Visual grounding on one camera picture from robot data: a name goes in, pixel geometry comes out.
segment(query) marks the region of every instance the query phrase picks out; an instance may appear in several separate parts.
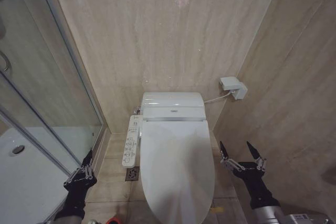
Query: wall-mounted power outlet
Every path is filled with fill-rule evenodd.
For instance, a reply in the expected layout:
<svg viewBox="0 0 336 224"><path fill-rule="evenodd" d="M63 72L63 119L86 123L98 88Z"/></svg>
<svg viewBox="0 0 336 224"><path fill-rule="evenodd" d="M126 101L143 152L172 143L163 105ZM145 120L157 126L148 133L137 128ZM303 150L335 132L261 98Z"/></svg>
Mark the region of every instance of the wall-mounted power outlet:
<svg viewBox="0 0 336 224"><path fill-rule="evenodd" d="M220 83L224 90L232 90L235 100L241 100L247 93L247 87L236 77L221 77Z"/></svg>

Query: shower enclosure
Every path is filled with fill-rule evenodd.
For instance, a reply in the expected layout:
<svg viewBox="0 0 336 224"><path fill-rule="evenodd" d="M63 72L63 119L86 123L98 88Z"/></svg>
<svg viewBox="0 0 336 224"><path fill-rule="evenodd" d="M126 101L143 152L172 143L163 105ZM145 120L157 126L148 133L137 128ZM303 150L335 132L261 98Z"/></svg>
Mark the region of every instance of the shower enclosure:
<svg viewBox="0 0 336 224"><path fill-rule="evenodd" d="M39 223L105 127L47 0L0 0L1 223Z"/></svg>

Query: toilet control panel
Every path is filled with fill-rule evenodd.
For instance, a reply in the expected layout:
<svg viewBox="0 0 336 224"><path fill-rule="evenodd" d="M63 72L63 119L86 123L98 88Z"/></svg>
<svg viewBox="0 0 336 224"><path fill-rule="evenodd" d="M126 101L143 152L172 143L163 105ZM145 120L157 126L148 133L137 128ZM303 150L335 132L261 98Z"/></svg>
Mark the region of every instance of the toilet control panel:
<svg viewBox="0 0 336 224"><path fill-rule="evenodd" d="M142 124L142 115L132 115L128 125L122 165L126 168L135 166L135 157L138 146L139 132Z"/></svg>

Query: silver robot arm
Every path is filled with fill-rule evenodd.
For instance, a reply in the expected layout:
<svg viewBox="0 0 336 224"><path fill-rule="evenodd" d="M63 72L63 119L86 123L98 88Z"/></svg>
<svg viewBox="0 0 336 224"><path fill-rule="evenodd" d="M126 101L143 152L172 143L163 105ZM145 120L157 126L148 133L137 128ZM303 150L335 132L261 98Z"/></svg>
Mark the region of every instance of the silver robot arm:
<svg viewBox="0 0 336 224"><path fill-rule="evenodd" d="M242 179L250 194L250 206L257 217L258 224L332 224L332 221L325 215L292 214L284 215L280 203L272 196L267 189L262 177L266 170L266 159L262 158L249 142L247 146L251 152L254 162L236 162L229 158L222 142L220 142L220 161L232 173Z"/></svg>

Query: toilet seat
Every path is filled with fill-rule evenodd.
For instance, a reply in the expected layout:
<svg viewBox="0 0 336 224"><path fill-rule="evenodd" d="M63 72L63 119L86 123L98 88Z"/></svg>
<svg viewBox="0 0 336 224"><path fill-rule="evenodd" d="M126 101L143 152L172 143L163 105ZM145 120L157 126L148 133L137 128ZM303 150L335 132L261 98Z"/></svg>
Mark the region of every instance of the toilet seat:
<svg viewBox="0 0 336 224"><path fill-rule="evenodd" d="M140 171L146 200L163 224L200 224L215 170L207 121L143 121Z"/></svg>

